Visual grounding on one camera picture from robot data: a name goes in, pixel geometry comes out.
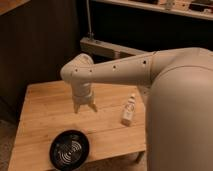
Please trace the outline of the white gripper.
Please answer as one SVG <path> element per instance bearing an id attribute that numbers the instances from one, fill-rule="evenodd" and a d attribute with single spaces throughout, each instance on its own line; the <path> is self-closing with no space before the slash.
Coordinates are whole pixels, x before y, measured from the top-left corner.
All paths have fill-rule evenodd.
<path id="1" fill-rule="evenodd" d="M 83 84 L 72 84 L 72 98 L 74 101 L 74 113 L 78 113 L 80 105 L 88 104 L 88 106 L 94 111 L 97 112 L 97 106 L 94 101 L 94 92 L 92 90 L 90 83 Z"/>

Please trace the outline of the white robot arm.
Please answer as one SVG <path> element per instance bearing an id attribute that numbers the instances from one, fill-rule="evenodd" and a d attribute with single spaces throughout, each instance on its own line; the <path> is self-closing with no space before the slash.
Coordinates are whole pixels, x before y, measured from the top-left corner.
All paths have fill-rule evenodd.
<path id="1" fill-rule="evenodd" d="M 147 171 L 213 171 L 213 51 L 160 50 L 99 64 L 81 53 L 60 75 L 75 108 L 93 101 L 93 83 L 148 88 Z"/>

